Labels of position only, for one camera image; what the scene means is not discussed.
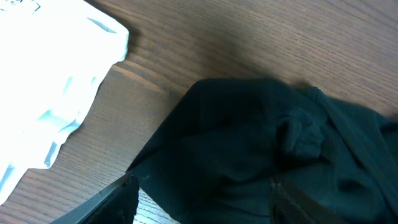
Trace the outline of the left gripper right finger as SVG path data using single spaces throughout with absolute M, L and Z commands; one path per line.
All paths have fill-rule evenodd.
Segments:
M 345 221 L 283 179 L 271 179 L 269 217 L 272 224 L 344 224 Z

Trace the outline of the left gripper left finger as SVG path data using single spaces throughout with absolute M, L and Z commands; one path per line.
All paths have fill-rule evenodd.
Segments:
M 138 203 L 138 180 L 127 173 L 51 224 L 132 224 Z

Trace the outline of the black t-shirt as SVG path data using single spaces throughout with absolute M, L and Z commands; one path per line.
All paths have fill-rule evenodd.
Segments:
M 196 82 L 129 170 L 180 223 L 269 223 L 273 177 L 347 222 L 397 222 L 397 123 L 269 78 Z

